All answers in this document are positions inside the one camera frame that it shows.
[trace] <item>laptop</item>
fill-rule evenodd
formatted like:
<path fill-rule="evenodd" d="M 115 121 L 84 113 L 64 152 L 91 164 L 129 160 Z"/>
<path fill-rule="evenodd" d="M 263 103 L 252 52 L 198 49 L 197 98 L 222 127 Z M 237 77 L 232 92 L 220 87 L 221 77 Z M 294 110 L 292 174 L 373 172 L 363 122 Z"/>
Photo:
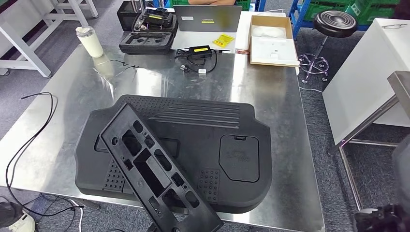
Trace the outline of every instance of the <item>laptop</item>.
<path fill-rule="evenodd" d="M 174 6 L 181 31 L 236 32 L 242 6 Z"/>

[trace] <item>open box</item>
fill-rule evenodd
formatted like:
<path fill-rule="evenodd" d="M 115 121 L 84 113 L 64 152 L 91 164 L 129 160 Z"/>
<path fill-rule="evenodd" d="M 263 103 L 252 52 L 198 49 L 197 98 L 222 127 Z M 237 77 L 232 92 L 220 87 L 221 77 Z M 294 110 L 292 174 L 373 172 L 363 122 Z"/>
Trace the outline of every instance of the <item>open box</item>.
<path fill-rule="evenodd" d="M 279 38 L 257 36 L 252 30 L 258 26 L 274 27 L 283 31 Z M 253 15 L 249 27 L 250 63 L 299 67 L 289 18 Z"/>

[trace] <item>yellow sticker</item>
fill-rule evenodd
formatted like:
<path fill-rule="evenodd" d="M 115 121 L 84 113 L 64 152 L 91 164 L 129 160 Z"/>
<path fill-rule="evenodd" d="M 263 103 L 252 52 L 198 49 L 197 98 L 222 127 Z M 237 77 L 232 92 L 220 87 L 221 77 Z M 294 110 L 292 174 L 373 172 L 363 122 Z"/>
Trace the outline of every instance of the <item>yellow sticker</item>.
<path fill-rule="evenodd" d="M 198 49 L 194 49 L 194 52 L 203 52 L 203 51 L 208 51 L 208 48 L 204 47 L 204 48 L 198 48 Z"/>
<path fill-rule="evenodd" d="M 148 17 L 150 17 L 150 18 L 162 19 L 161 17 L 158 17 L 158 16 L 152 16 L 152 15 L 150 15 L 150 16 L 148 16 Z"/>

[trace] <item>person's arm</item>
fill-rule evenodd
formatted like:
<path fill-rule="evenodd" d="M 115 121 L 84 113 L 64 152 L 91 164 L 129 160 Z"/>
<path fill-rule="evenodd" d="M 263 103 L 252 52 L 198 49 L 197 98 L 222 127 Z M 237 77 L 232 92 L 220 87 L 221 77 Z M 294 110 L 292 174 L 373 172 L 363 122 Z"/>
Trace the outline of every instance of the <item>person's arm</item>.
<path fill-rule="evenodd" d="M 190 5 L 233 5 L 235 0 L 188 0 Z"/>
<path fill-rule="evenodd" d="M 190 5 L 209 5 L 215 2 L 215 0 L 188 0 Z"/>
<path fill-rule="evenodd" d="M 235 0 L 218 0 L 218 1 L 211 3 L 211 5 L 231 5 L 231 6 L 234 4 L 235 4 Z"/>

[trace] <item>stainless steel table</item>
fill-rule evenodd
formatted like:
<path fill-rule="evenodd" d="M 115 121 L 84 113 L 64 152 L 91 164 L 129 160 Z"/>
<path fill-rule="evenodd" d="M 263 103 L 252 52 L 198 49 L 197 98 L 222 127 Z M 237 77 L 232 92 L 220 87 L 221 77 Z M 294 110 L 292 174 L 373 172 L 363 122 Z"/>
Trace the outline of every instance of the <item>stainless steel table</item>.
<path fill-rule="evenodd" d="M 140 206 L 137 201 L 84 195 L 74 184 L 74 148 L 90 111 L 113 105 L 123 94 L 246 102 L 255 107 L 256 118 L 271 128 L 272 185 L 252 211 L 219 216 L 255 226 L 324 231 L 294 68 L 250 65 L 246 55 L 222 54 L 213 72 L 199 76 L 183 73 L 173 55 L 129 56 L 117 47 L 104 50 L 103 57 L 91 58 L 79 45 L 43 89 L 59 98 L 58 107 L 17 164 L 14 188 Z M 126 69 L 132 65 L 139 68 Z M 5 172 L 12 155 L 45 122 L 49 110 L 50 98 L 36 97 L 0 141 L 0 172 Z M 3 175 L 0 185 L 5 186 Z"/>

